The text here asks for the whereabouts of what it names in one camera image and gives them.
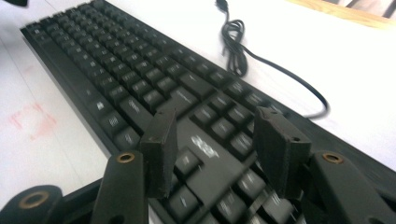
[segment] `white table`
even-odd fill
[[[100,178],[108,153],[24,41],[20,28],[83,1],[0,1],[0,208],[32,186],[64,195]],[[110,1],[224,67],[214,0]],[[329,101],[315,123],[396,171],[394,30],[377,30],[289,2],[230,0],[244,21],[244,44],[293,71]],[[248,58],[245,81],[307,115],[320,102],[299,84]]]

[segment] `cable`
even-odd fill
[[[313,86],[304,81],[302,78],[298,77],[288,69],[272,63],[256,54],[252,53],[248,48],[241,44],[242,38],[245,33],[245,24],[240,20],[230,21],[230,12],[228,10],[228,3],[226,0],[216,0],[216,4],[220,11],[225,13],[226,21],[221,28],[221,36],[224,42],[224,50],[229,51],[229,59],[227,62],[227,71],[231,72],[237,77],[243,77],[248,71],[248,60],[244,54],[244,51],[250,55],[253,59],[261,63],[268,64],[275,68],[276,70],[284,73],[285,75],[296,80],[298,83],[306,87],[311,91],[322,103],[324,109],[317,114],[305,116],[306,119],[319,119],[327,115],[330,111],[329,104],[320,92],[318,92]]]

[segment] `wooden edge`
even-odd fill
[[[396,21],[376,16],[365,11],[359,11],[354,8],[342,7],[321,0],[287,0],[294,4],[308,7],[316,11],[336,16],[338,18],[354,21],[356,23],[377,28],[377,29],[396,29]]]

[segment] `keyboard logo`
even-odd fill
[[[191,137],[191,141],[198,146],[201,151],[203,151],[207,157],[213,158],[217,157],[219,158],[219,153],[215,151],[210,145],[208,145],[204,140],[201,139],[200,136],[195,135]]]

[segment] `computer keyboard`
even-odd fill
[[[304,223],[299,202],[279,199],[256,161],[257,106],[282,113],[312,150],[349,157],[377,189],[394,195],[391,170],[108,2],[21,31],[110,154],[136,148],[157,111],[177,110],[172,191],[149,200],[164,223]],[[65,196],[64,223],[89,220],[99,185]]]

